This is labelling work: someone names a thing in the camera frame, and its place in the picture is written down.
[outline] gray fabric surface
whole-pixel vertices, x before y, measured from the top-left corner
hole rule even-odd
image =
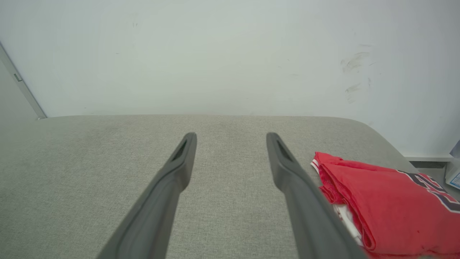
[[[198,136],[167,258],[296,258],[265,134],[296,159],[315,151],[417,170],[365,124],[326,117],[72,116],[0,138],[0,258],[95,258],[183,135]]]

